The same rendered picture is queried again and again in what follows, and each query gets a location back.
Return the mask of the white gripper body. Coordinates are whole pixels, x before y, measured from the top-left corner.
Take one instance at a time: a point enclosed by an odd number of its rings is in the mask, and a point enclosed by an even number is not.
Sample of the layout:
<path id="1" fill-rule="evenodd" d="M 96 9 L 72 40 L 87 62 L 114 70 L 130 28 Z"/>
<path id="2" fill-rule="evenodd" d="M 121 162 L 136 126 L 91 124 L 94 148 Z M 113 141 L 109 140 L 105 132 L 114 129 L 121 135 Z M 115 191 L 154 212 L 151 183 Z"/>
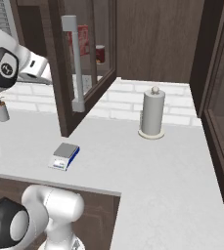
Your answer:
<path id="1" fill-rule="evenodd" d="M 20 71 L 19 79 L 24 82 L 38 84 L 52 84 L 50 65 L 44 58 L 31 60 L 28 65 Z"/>

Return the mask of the dark wood glass cabinet door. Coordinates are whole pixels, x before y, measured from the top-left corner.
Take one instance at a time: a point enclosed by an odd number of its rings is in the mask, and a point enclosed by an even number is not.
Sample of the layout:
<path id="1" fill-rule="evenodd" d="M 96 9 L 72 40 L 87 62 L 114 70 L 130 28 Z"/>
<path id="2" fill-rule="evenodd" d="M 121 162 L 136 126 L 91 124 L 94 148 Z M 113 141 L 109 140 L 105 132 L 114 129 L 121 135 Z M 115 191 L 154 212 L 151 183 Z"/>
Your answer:
<path id="1" fill-rule="evenodd" d="M 64 16 L 65 3 L 63 0 L 47 0 L 47 2 L 48 15 L 50 16 L 47 45 L 52 46 L 52 48 L 47 48 L 48 60 L 61 135 L 68 138 L 116 78 L 116 0 L 109 0 L 110 63 L 112 68 L 100 80 L 97 80 L 94 2 L 86 0 L 88 32 L 90 34 L 91 78 L 94 86 L 84 95 L 84 112 L 72 110 L 71 101 L 74 99 L 74 92 L 70 54 L 67 49 L 67 33 L 63 31 L 61 19 L 61 16 Z"/>

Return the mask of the red canned food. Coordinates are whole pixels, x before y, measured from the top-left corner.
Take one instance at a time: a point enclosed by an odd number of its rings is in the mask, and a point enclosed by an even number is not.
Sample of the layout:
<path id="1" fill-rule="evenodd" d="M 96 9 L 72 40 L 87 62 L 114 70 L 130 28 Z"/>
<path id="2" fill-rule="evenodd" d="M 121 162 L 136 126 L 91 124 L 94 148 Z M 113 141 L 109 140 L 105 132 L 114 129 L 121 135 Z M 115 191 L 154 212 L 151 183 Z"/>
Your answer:
<path id="1" fill-rule="evenodd" d="M 97 45 L 96 46 L 96 63 L 104 63 L 105 62 L 105 46 Z"/>

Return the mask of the white blue digital scale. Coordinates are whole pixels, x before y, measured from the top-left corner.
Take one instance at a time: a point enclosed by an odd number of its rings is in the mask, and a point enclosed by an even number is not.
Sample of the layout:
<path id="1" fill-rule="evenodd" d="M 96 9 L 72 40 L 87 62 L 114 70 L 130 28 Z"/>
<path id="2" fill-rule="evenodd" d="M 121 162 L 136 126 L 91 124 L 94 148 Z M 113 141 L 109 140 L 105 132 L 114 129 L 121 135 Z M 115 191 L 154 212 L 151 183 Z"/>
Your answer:
<path id="1" fill-rule="evenodd" d="M 61 143 L 60 146 L 53 153 L 48 167 L 66 171 L 69 164 L 79 153 L 80 147 L 76 145 Z"/>

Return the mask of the dark wood closed cabinet front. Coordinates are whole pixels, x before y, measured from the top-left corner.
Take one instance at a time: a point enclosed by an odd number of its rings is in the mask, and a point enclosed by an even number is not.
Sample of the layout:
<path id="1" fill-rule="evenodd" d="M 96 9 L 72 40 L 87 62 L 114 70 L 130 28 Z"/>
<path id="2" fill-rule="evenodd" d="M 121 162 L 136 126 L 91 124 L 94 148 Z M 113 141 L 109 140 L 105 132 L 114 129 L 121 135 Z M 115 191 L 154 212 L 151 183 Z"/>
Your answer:
<path id="1" fill-rule="evenodd" d="M 116 74 L 188 82 L 204 0 L 117 0 Z"/>

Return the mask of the dark wood base cabinet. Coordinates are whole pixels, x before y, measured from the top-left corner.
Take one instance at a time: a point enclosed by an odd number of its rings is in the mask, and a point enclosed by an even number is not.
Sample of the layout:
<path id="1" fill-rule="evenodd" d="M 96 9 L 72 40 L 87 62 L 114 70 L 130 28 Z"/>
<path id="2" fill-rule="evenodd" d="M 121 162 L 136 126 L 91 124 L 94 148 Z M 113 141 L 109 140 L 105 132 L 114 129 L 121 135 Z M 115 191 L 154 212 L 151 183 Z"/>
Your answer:
<path id="1" fill-rule="evenodd" d="M 6 196 L 21 202 L 22 193 L 29 186 L 29 182 L 0 178 L 0 198 Z M 84 213 L 72 227 L 85 249 L 110 250 L 120 197 L 68 187 L 64 189 L 79 193 L 84 199 Z"/>

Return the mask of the dark wood tall glass cabinet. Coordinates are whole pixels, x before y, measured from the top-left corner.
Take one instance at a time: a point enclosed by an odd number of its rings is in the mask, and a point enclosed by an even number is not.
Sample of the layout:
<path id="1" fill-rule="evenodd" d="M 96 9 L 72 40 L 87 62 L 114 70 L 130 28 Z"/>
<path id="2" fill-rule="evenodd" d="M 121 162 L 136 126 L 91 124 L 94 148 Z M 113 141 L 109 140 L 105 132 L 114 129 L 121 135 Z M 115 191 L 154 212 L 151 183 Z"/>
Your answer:
<path id="1" fill-rule="evenodd" d="M 204 0 L 190 88 L 224 203 L 224 0 Z"/>

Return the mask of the red box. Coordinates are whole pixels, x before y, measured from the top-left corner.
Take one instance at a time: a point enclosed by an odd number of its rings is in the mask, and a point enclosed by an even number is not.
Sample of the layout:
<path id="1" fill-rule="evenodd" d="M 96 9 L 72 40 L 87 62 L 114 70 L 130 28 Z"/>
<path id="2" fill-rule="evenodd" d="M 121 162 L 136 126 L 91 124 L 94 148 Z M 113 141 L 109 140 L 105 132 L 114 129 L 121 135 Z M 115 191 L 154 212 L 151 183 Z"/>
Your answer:
<path id="1" fill-rule="evenodd" d="M 88 26 L 86 24 L 78 27 L 78 42 L 81 56 L 89 54 Z"/>

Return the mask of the white soap dispenser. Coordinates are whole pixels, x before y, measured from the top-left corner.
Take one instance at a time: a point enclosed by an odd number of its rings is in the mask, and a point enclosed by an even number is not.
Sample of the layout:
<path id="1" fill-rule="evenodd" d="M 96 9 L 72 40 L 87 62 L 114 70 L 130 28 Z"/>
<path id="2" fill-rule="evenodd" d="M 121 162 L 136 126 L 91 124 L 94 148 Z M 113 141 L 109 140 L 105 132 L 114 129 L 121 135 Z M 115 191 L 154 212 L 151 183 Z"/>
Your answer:
<path id="1" fill-rule="evenodd" d="M 10 119 L 6 104 L 0 99 L 0 122 L 6 122 Z"/>

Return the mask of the grey paper towel holder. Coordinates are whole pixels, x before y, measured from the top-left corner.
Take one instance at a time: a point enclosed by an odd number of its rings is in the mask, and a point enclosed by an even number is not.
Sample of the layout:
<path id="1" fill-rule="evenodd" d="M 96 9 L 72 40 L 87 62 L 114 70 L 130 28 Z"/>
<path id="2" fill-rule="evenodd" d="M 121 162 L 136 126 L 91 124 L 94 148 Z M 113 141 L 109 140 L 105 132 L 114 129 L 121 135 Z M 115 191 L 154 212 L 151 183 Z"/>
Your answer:
<path id="1" fill-rule="evenodd" d="M 138 134 L 148 140 L 157 140 L 164 136 L 162 124 L 165 93 L 154 86 L 144 93 L 143 109 L 140 111 Z"/>

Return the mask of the white wall outlet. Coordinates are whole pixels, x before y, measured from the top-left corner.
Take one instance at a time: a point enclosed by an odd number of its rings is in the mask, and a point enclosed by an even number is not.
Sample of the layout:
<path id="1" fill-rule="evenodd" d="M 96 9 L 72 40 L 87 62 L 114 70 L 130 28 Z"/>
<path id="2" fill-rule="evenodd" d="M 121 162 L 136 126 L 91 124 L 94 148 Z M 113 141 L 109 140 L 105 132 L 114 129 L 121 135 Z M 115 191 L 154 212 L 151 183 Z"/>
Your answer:
<path id="1" fill-rule="evenodd" d="M 83 92 L 87 94 L 92 88 L 92 78 L 90 75 L 83 75 L 82 76 L 82 83 L 83 83 Z"/>

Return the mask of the dark wood wall cabinet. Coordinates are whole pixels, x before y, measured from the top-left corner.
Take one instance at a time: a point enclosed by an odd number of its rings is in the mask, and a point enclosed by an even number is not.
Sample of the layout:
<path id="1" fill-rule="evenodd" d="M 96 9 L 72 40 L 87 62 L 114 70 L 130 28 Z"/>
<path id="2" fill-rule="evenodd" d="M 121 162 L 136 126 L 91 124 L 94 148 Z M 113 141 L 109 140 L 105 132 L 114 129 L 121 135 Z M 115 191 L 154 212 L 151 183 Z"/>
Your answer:
<path id="1" fill-rule="evenodd" d="M 86 0 L 63 0 L 65 3 L 64 15 L 76 16 L 77 24 L 88 26 Z M 112 68 L 110 63 L 110 33 L 109 33 L 109 0 L 93 0 L 95 18 L 95 48 L 105 46 L 105 62 L 97 63 L 97 80 L 102 79 Z M 15 12 L 17 32 L 22 45 L 33 53 L 48 60 L 47 45 L 48 15 L 47 0 L 12 0 L 12 10 Z M 70 54 L 71 73 L 75 73 L 72 46 L 67 44 Z M 81 72 L 91 76 L 90 44 L 89 54 L 80 57 Z"/>

